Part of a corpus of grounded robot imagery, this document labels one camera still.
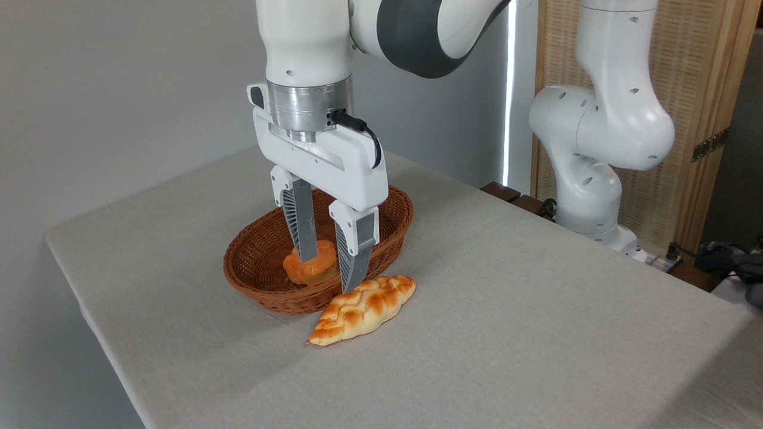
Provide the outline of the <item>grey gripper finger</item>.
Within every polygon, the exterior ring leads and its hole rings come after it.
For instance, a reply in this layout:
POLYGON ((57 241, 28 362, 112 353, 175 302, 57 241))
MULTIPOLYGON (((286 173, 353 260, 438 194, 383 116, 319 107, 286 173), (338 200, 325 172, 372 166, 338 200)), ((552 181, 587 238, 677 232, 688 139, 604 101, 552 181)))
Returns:
POLYGON ((359 212, 340 200, 329 205, 336 230, 342 293, 354 290, 370 266, 374 245, 380 242, 379 208, 359 212))
POLYGON ((276 206, 283 210, 300 261, 313 260, 317 256, 317 233, 311 184, 277 165, 270 176, 276 206))

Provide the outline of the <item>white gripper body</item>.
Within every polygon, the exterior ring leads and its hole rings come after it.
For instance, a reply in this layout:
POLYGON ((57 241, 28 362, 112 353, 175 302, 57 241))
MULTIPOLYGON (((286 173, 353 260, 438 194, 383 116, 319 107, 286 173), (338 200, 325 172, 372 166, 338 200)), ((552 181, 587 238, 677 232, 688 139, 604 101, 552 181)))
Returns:
POLYGON ((273 121, 269 90, 264 82, 249 85, 259 148, 267 160, 323 190, 353 209, 364 212, 389 195, 383 157, 367 133, 343 125, 318 131, 313 141, 294 139, 273 121))

